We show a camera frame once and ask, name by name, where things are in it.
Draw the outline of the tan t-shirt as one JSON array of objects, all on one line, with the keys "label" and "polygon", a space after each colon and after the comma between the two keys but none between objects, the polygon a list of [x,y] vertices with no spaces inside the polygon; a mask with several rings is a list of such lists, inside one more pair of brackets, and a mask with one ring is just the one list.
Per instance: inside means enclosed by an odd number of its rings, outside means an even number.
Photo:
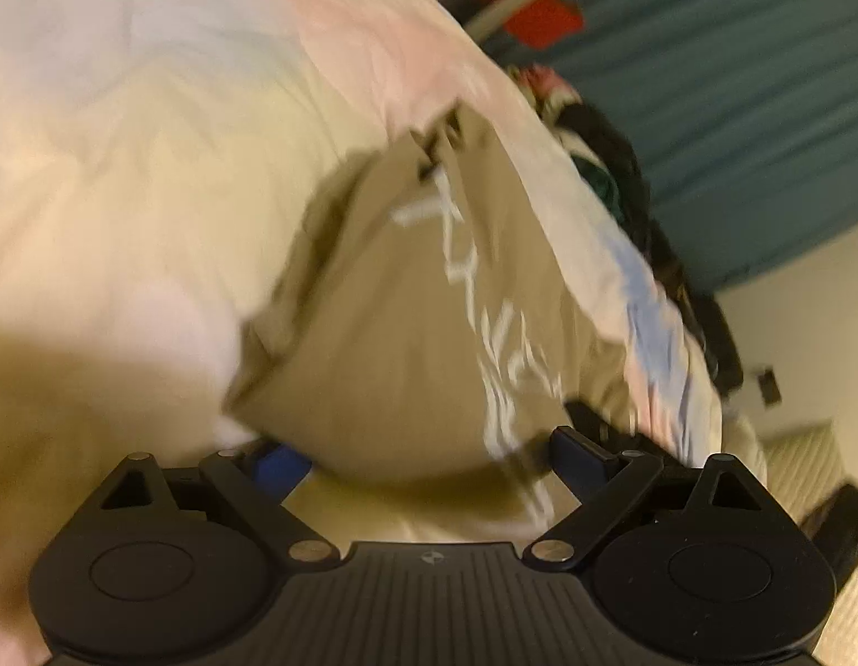
[{"label": "tan t-shirt", "polygon": [[530,541],[569,495],[547,441],[632,415],[491,124],[465,105],[349,158],[245,327],[228,405],[309,460],[289,505],[339,546]]}]

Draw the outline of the pile of clothes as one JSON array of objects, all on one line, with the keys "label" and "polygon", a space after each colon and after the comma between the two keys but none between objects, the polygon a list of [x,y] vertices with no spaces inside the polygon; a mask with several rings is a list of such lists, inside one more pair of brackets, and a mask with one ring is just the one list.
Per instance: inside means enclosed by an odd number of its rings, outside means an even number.
[{"label": "pile of clothes", "polygon": [[602,201],[673,301],[687,296],[682,261],[650,214],[650,186],[628,138],[554,69],[509,66],[510,80]]}]

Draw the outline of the quilted headboard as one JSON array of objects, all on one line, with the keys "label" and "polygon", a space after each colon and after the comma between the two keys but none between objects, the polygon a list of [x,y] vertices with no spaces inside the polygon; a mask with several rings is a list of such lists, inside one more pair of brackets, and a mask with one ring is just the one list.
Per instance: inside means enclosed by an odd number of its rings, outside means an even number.
[{"label": "quilted headboard", "polygon": [[[849,481],[829,422],[762,436],[760,443],[769,492],[797,522]],[[858,570],[835,600],[814,657],[822,664],[858,666]]]}]

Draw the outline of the teal curtain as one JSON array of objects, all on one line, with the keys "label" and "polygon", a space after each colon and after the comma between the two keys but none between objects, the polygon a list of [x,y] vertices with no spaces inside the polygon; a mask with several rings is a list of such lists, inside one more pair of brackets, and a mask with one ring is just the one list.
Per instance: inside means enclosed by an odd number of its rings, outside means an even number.
[{"label": "teal curtain", "polygon": [[573,0],[543,63],[625,135],[691,277],[748,280],[858,223],[858,0]]}]

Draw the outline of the pastel tie-dye duvet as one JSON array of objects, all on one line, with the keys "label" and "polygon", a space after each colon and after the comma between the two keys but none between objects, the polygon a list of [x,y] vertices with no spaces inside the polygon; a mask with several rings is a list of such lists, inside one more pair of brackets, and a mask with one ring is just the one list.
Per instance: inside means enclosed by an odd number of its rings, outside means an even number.
[{"label": "pastel tie-dye duvet", "polygon": [[0,664],[27,575],[127,451],[186,462],[343,158],[463,101],[494,125],[628,421],[689,462],[723,405],[676,308],[518,87],[432,0],[0,0]]}]

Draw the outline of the black wall socket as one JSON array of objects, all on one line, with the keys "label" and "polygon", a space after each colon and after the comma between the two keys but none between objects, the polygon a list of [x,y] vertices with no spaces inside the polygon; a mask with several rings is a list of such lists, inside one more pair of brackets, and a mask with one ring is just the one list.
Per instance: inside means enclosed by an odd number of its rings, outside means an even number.
[{"label": "black wall socket", "polygon": [[759,387],[761,403],[765,407],[775,407],[783,402],[778,379],[776,379],[775,371],[771,367],[766,367],[755,373],[755,383]]}]

